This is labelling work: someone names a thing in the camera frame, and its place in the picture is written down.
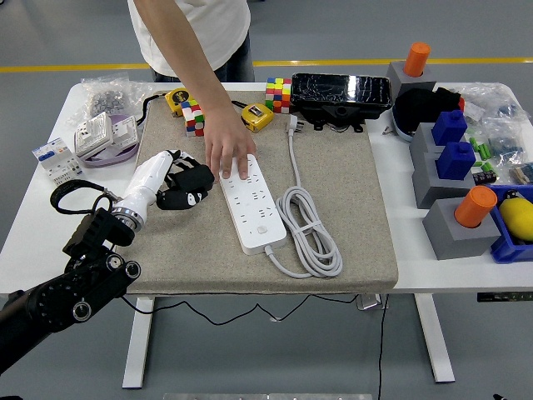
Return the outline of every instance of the plug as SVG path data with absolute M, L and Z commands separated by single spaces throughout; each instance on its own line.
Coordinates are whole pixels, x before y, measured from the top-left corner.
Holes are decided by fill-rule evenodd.
M 289 119 L 289 122 L 286 125 L 286 132 L 289 134 L 289 136 L 292 136 L 294 132 L 301 132 L 302 129 L 303 122 L 298 121 L 298 117 L 291 114 L 291 119 Z

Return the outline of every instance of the orange cylinder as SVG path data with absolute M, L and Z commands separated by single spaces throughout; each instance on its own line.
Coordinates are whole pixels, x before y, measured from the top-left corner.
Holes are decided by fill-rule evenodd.
M 456 208 L 456 221 L 465 228 L 476 228 L 498 203 L 498 197 L 486 186 L 474 186 Z
M 430 56 L 431 47 L 423 42 L 416 42 L 411 45 L 409 55 L 403 72 L 413 78 L 418 78 L 424 72 L 427 58 Z

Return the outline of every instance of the yellow object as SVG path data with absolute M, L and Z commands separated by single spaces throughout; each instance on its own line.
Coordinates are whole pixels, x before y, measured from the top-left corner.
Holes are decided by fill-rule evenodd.
M 191 100 L 194 100 L 189 91 L 184 87 L 179 87 L 178 89 L 174 89 L 167 93 L 165 95 L 165 99 L 167 100 L 168 107 L 170 107 L 174 117 L 181 117 L 183 115 L 183 102 L 190 102 Z
M 274 112 L 266 105 L 255 102 L 242 109 L 241 118 L 244 125 L 256 133 L 274 119 Z
M 525 198 L 507 198 L 500 205 L 507 230 L 516 238 L 533 242 L 533 203 Z

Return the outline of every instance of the white t-shirt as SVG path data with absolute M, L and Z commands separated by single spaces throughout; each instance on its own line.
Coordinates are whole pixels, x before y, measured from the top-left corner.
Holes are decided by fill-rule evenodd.
M 244 42 L 250 27 L 247 0 L 176 0 L 176 4 L 186 15 L 213 70 L 224 65 Z M 127 5 L 144 59 L 158 73 L 175 77 L 142 22 L 133 0 L 127 0 Z

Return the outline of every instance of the hand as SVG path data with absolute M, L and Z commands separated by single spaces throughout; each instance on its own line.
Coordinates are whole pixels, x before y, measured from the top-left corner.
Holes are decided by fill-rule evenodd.
M 222 106 L 208 111 L 204 110 L 204 114 L 206 117 L 204 127 L 206 164 L 216 181 L 218 181 L 220 168 L 222 168 L 224 179 L 230 177 L 233 157 L 237 157 L 239 177 L 248 178 L 247 155 L 256 155 L 256 144 L 233 106 L 229 104 L 229 107 Z

